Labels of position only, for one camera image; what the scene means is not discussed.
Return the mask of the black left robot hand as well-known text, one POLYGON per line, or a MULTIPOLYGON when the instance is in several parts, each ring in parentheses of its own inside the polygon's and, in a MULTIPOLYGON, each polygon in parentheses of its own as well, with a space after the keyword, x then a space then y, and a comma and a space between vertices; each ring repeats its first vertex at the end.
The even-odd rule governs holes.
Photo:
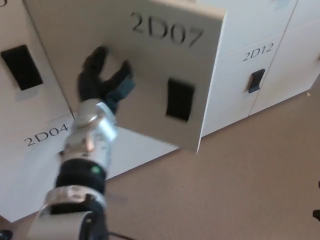
POLYGON ((122 62, 110 79, 101 78, 108 53, 107 47, 99 46, 86 58, 77 79, 77 91, 81 102, 98 99, 115 114, 119 102, 129 95, 135 84, 132 68, 127 60, 122 62))

